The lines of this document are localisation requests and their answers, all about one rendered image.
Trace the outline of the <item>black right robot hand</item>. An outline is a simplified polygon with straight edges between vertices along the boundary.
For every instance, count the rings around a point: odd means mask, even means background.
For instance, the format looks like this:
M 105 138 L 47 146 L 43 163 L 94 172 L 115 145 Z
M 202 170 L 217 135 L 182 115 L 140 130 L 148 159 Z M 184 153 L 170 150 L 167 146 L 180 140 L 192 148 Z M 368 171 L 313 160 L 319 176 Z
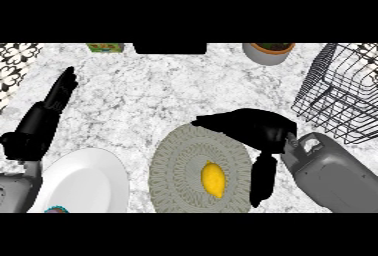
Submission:
M 258 207 L 273 193 L 276 165 L 275 154 L 285 153 L 285 145 L 298 146 L 297 123 L 280 114 L 251 108 L 198 116 L 190 122 L 260 151 L 251 167 L 249 203 Z

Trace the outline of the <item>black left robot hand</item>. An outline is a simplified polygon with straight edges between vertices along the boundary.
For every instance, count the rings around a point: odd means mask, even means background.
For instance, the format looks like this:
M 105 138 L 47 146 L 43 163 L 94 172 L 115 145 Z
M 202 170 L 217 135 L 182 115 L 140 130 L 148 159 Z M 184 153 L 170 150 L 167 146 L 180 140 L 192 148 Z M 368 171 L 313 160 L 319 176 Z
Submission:
M 0 136 L 9 160 L 41 160 L 55 137 L 60 114 L 78 86 L 75 78 L 74 67 L 69 66 L 56 79 L 44 100 L 31 106 L 15 131 Z

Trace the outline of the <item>yellow lemon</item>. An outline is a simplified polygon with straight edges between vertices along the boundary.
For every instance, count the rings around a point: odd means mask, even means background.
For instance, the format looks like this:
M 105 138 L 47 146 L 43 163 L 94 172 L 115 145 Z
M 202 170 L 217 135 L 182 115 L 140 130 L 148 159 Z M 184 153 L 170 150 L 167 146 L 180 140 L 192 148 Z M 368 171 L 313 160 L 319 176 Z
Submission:
M 221 198 L 226 190 L 226 175 L 221 167 L 211 161 L 201 170 L 201 184 L 204 190 L 215 198 Z

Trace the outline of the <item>round grey woven placemat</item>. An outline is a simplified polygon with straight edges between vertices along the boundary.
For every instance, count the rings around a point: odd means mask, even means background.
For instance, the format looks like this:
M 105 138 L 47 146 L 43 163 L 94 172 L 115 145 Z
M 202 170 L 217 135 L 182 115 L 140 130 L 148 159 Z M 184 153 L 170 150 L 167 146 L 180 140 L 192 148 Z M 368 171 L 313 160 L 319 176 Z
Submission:
M 226 176 L 221 198 L 201 184 L 207 162 Z M 149 194 L 158 213 L 246 213 L 251 158 L 245 146 L 224 134 L 192 124 L 179 126 L 162 139 L 149 167 Z

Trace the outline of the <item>black and white patterned panel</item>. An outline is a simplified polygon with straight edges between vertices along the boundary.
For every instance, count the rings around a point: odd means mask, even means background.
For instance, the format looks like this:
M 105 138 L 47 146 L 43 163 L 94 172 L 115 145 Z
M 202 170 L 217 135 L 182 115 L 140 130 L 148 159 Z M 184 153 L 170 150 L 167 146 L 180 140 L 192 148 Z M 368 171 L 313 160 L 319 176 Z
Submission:
M 18 91 L 43 43 L 0 43 L 0 112 Z

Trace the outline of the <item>white oval plate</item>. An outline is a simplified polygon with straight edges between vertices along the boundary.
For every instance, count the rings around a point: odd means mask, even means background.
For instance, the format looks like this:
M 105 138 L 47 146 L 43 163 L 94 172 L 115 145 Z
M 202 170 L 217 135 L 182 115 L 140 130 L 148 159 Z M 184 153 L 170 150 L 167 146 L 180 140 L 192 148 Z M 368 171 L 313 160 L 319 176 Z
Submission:
M 43 172 L 43 185 L 29 213 L 60 206 L 69 213 L 121 213 L 130 196 L 121 160 L 100 148 L 80 149 Z

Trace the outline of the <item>grey plant pot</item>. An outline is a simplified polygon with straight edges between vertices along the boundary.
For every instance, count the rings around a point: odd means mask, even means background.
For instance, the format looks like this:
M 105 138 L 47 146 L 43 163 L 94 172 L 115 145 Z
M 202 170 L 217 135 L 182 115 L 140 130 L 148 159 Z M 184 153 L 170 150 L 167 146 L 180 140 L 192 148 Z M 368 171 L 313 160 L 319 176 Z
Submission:
M 258 64 L 273 66 L 280 64 L 294 48 L 295 44 L 289 43 L 282 50 L 270 50 L 263 48 L 257 43 L 244 43 L 242 50 L 246 57 Z

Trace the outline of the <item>green box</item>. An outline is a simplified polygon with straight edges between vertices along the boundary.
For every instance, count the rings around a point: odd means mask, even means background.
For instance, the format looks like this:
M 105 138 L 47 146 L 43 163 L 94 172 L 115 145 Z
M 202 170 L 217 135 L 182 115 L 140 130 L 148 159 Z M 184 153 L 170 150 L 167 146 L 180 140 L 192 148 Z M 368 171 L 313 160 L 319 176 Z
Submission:
M 121 53 L 124 51 L 122 43 L 87 43 L 87 47 L 96 53 Z

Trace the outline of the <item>black appliance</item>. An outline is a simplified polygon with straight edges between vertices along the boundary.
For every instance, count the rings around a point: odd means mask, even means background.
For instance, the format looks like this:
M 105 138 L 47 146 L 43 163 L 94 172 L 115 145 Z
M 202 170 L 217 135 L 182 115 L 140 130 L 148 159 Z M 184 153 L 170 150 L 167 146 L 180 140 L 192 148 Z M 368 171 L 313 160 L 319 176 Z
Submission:
M 204 54 L 207 52 L 205 43 L 134 43 L 137 54 Z

